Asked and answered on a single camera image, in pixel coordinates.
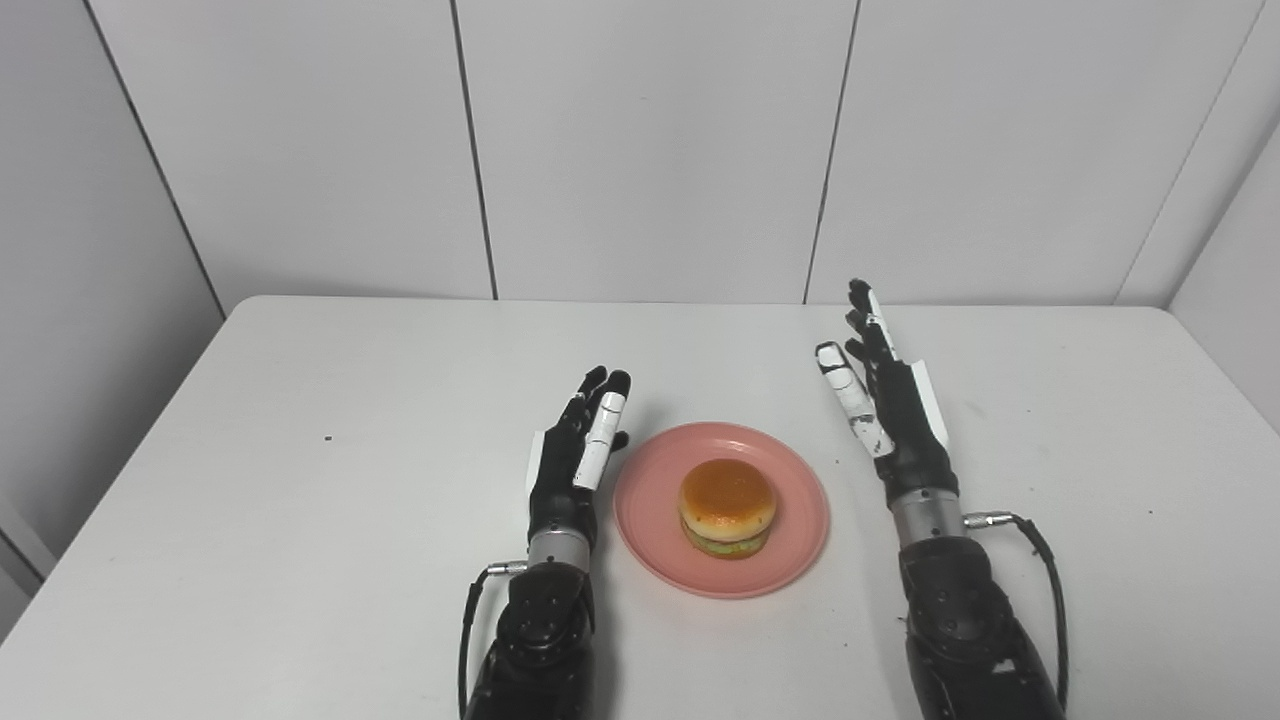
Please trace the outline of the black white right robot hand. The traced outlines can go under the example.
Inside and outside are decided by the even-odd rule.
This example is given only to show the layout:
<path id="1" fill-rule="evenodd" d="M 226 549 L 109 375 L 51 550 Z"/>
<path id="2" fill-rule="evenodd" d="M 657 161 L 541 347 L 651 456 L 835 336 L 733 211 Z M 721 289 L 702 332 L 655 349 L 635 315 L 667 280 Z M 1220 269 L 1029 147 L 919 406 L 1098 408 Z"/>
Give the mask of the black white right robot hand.
<path id="1" fill-rule="evenodd" d="M 904 361 L 872 286 L 850 281 L 846 323 L 855 336 L 815 347 L 815 363 L 850 429 L 870 455 L 886 502 L 910 493 L 959 495 L 948 433 L 922 360 Z"/>

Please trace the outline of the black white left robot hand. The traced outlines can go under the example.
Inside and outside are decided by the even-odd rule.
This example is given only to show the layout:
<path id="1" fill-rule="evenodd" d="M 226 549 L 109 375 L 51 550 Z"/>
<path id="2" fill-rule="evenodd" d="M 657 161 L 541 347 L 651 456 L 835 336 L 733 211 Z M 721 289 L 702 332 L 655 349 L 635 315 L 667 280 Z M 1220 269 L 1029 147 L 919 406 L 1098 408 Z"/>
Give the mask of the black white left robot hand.
<path id="1" fill-rule="evenodd" d="M 628 434 L 618 425 L 631 384 L 625 370 L 593 368 L 557 421 L 543 432 L 527 502 L 529 541 L 545 532 L 570 530 L 595 548 L 595 492 L 611 455 L 628 443 Z"/>

